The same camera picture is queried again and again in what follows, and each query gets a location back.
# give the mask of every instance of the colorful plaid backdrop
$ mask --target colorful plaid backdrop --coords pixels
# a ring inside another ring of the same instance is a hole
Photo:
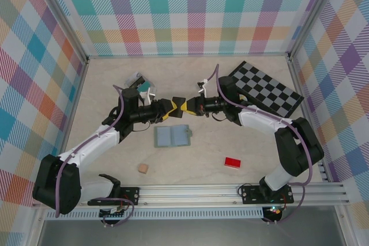
[[[0,0],[0,245],[19,245],[40,160],[57,154],[82,62],[44,0]]]
[[[310,0],[59,0],[91,55],[285,52]]]
[[[369,0],[329,0],[295,64],[333,179],[346,184],[369,245]]]

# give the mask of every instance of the enclosure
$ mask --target enclosure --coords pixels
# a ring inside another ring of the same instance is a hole
[[[32,198],[41,160],[117,106],[113,85],[138,71],[155,99],[188,100],[217,64],[227,76],[243,61],[303,96],[290,118],[306,118],[324,150],[305,197],[292,186],[285,216],[303,203],[289,222],[262,222],[268,205],[238,195],[279,164],[274,136],[188,113],[135,124],[81,175],[140,188],[126,224],[103,228],[85,203],[55,218]],[[0,0],[0,99],[0,245],[369,244],[369,0]],[[154,147],[155,127],[179,124],[190,146]]]

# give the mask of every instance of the purple cable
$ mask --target purple cable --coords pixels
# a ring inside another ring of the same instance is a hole
[[[67,165],[68,161],[72,158],[73,154],[78,153],[78,151],[84,147],[85,145],[87,145],[90,141],[94,140],[95,138],[105,134],[107,131],[109,131],[110,129],[112,129],[117,122],[119,121],[119,119],[122,117],[123,115],[123,110],[124,110],[124,102],[123,102],[123,96],[122,96],[122,92],[120,90],[122,90],[122,88],[113,85],[113,87],[116,89],[116,91],[119,94],[119,99],[121,100],[122,103],[122,108],[121,108],[121,112],[119,113],[117,119],[115,119],[115,121],[112,123],[112,125],[110,125],[109,127],[107,127],[105,130],[99,132],[99,134],[97,135],[93,135],[92,137],[90,137],[89,139],[87,139],[86,141],[84,141],[83,143],[81,143],[78,147],[76,147],[76,149],[64,160],[62,166],[60,166],[60,169],[58,171],[58,175],[57,175],[57,184],[55,186],[55,217],[58,218],[60,215],[60,198],[59,198],[59,193],[60,193],[60,179],[62,177],[62,172],[64,170],[64,167]]]
[[[216,82],[217,82],[217,88],[218,88],[219,94],[222,96],[222,98],[226,102],[230,103],[233,106],[236,106],[236,107],[239,107],[239,108],[242,108],[242,109],[246,109],[246,110],[251,111],[251,112],[259,112],[260,114],[265,115],[265,116],[267,116],[267,117],[269,117],[271,119],[280,120],[280,117],[279,116],[272,115],[272,114],[270,114],[268,112],[265,112],[263,110],[259,110],[259,109],[256,110],[256,109],[253,109],[253,108],[249,108],[249,107],[246,107],[244,105],[240,105],[240,104],[234,103],[231,100],[227,99],[226,96],[224,95],[224,93],[221,91],[220,84],[219,84],[219,64],[217,64],[217,66],[215,67],[215,70],[214,70],[213,74],[210,76],[210,78],[208,80],[210,80],[214,76],[214,73],[216,75]],[[299,209],[299,207],[302,205],[302,203],[304,201],[304,198],[305,198],[305,186],[312,179],[312,162],[311,162],[311,157],[310,157],[309,150],[307,148],[307,145],[306,145],[304,139],[301,137],[301,135],[299,134],[299,132],[297,131],[297,129],[294,128],[294,126],[292,126],[291,124],[289,124],[288,122],[286,122],[284,120],[281,120],[281,123],[285,124],[288,128],[290,128],[295,133],[295,135],[299,138],[299,140],[300,140],[300,142],[301,142],[301,144],[303,146],[303,149],[305,151],[305,154],[306,154],[307,163],[309,165],[309,176],[308,176],[307,180],[304,183],[301,183],[301,182],[289,183],[289,185],[293,185],[293,186],[302,186],[303,193],[302,193],[301,200],[300,200],[298,206],[296,207],[296,209],[290,215],[288,215],[287,217],[283,218],[282,220],[279,220],[279,223],[285,222],[288,219],[290,219],[291,216],[293,214],[295,214],[296,210]]]
[[[128,221],[129,218],[132,217],[133,215],[133,211],[134,211],[134,203],[131,201],[131,200],[128,200],[128,199],[125,199],[125,198],[96,198],[95,200],[102,200],[102,201],[105,201],[105,200],[113,200],[113,201],[123,201],[123,202],[126,202],[128,204],[130,204],[132,206],[132,211],[130,212],[130,214],[127,216],[127,218],[125,219],[122,219],[120,220],[118,223],[114,224],[114,225],[109,225],[108,223],[105,222],[105,218],[106,216],[103,217],[103,222],[105,224],[105,226],[109,226],[109,227],[116,227],[116,226],[119,226],[125,222]]]

